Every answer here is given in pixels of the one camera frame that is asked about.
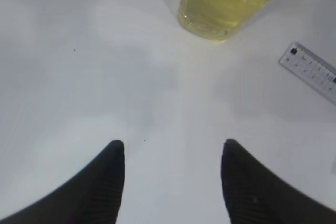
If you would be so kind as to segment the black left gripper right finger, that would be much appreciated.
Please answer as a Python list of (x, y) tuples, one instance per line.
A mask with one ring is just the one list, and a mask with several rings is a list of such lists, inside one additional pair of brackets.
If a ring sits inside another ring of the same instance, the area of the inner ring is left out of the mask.
[(335, 223), (335, 211), (293, 188), (236, 140), (223, 146), (221, 180), (231, 223)]

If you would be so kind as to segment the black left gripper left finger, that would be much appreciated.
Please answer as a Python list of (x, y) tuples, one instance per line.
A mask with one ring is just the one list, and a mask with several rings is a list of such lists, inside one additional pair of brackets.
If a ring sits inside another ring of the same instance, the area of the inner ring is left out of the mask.
[(111, 141), (49, 195), (1, 223), (116, 223), (124, 186), (124, 143)]

